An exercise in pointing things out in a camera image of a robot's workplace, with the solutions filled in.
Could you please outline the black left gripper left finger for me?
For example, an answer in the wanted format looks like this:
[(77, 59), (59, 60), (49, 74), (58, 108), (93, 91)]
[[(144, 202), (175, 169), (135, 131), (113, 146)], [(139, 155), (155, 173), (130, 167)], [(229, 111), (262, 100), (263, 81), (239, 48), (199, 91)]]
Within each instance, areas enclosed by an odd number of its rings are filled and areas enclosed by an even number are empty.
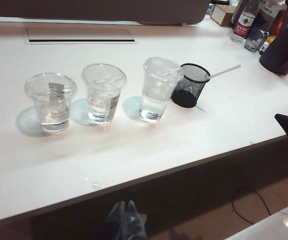
[(125, 202), (116, 203), (107, 217), (107, 239), (119, 240), (123, 217), (125, 214)]

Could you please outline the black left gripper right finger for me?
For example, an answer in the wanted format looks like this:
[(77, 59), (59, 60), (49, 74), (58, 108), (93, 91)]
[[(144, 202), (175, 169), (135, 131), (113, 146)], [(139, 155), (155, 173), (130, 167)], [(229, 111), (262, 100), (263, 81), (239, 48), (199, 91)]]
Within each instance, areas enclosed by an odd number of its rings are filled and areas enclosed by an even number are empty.
[(148, 236), (145, 229), (147, 215), (139, 213), (135, 203), (128, 202), (125, 214), (125, 239), (126, 240), (147, 240)]

